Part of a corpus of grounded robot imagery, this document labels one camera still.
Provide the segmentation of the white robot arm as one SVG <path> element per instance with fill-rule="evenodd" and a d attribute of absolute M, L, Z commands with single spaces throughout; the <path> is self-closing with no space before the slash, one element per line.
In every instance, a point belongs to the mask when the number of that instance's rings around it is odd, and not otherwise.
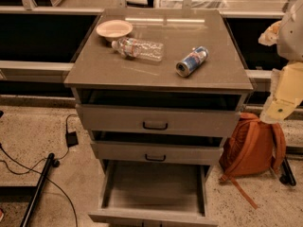
<path fill-rule="evenodd" d="M 303 0 L 296 0 L 258 42 L 275 44 L 277 54 L 288 61 L 281 70 L 273 70 L 270 95 L 260 114 L 261 121 L 274 124 L 287 118 L 303 101 Z"/>

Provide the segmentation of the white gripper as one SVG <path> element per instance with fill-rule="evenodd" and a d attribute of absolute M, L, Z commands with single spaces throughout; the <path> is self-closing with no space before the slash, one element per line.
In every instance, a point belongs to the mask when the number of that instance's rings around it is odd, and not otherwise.
<path fill-rule="evenodd" d="M 272 46 L 276 44 L 280 21 L 274 22 L 259 36 L 258 42 Z M 262 122 L 275 124 L 286 119 L 303 101 L 303 62 L 288 62 L 281 70 L 271 73 L 270 95 L 261 114 Z"/>

